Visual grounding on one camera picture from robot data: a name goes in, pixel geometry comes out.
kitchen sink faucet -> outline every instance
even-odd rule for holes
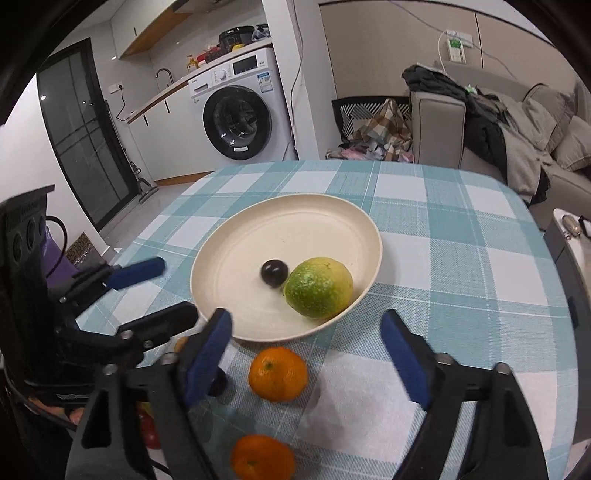
[[[170,73],[169,69],[159,69],[159,71],[156,72],[156,78],[158,78],[158,75],[160,74],[160,72],[168,72],[168,76],[170,77],[170,85],[172,85],[174,83],[173,74]]]

kitchen counter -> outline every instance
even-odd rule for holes
[[[232,59],[234,59],[238,56],[244,55],[246,53],[249,53],[249,52],[252,52],[255,50],[259,50],[260,48],[269,47],[272,44],[273,44],[273,42],[272,42],[271,38],[259,40],[257,42],[251,43],[250,45],[239,48],[236,51],[227,53],[210,63],[206,63],[205,65],[202,65],[197,70],[185,75],[184,77],[182,77],[180,80],[177,80],[169,87],[166,87],[164,90],[162,90],[162,92],[160,92],[158,95],[156,95],[154,98],[152,98],[149,102],[145,103],[144,106],[142,106],[139,110],[133,111],[131,113],[131,116],[127,120],[127,123],[130,124],[131,122],[136,120],[138,117],[140,117],[142,114],[146,113],[146,111],[151,109],[154,105],[161,102],[166,97],[172,95],[174,92],[187,86],[189,84],[189,80],[191,80],[192,78],[195,78],[197,75],[199,75],[203,72],[206,72],[206,71],[208,71],[208,70],[210,70],[222,63],[225,63],[228,60],[232,60]]]

washing machine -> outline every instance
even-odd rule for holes
[[[216,168],[281,161],[286,148],[285,159],[297,159],[272,47],[197,75],[189,92],[199,119],[195,149]]]

door frame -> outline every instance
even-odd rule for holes
[[[133,200],[137,195],[139,195],[139,187],[137,179],[133,171],[131,170],[131,166],[129,165],[129,161],[127,160],[127,156],[125,155],[125,151],[123,150],[123,146],[119,142],[119,137],[115,131],[115,126],[113,125],[113,121],[111,120],[111,115],[109,114],[109,109],[107,107],[107,103],[105,98],[103,97],[102,91],[100,89],[99,78],[96,74],[96,65],[95,59],[92,54],[92,43],[90,38],[85,38],[84,40],[80,40],[66,48],[63,48],[57,53],[51,55],[39,68],[39,72],[55,65],[59,61],[62,61],[74,53],[80,53],[82,57],[82,66],[85,70],[87,80],[90,80],[89,85],[89,95],[90,99],[93,102],[93,106],[95,106],[96,112],[96,119],[98,120],[100,129],[103,132],[105,137],[106,146],[111,151],[111,155],[115,164],[118,167],[118,170],[121,172],[121,175],[124,179],[125,184],[129,188],[129,195],[125,196],[121,199],[115,207],[113,207],[99,222],[95,222],[92,217],[89,215],[88,211],[86,210],[84,204],[80,200],[76,190],[74,189],[70,178],[67,175],[66,169],[64,165],[61,163],[60,156],[58,155],[56,149],[56,143],[51,135],[50,130],[47,128],[48,122],[45,116],[45,112],[43,107],[41,106],[41,114],[43,116],[43,122],[45,124],[45,128],[47,131],[47,135],[49,137],[51,147],[53,149],[53,153],[56,156],[57,162],[61,168],[61,172],[63,173],[68,185],[70,186],[70,190],[76,197],[78,204],[84,210],[84,213],[95,227],[97,231],[100,231],[107,223],[109,223],[117,213],[119,213],[125,205],[127,205],[131,200]],[[37,89],[39,89],[39,75],[37,75]]]

green lemon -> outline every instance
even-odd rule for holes
[[[288,305],[313,319],[329,319],[347,308],[353,297],[353,277],[332,258],[310,258],[291,272],[283,287]]]

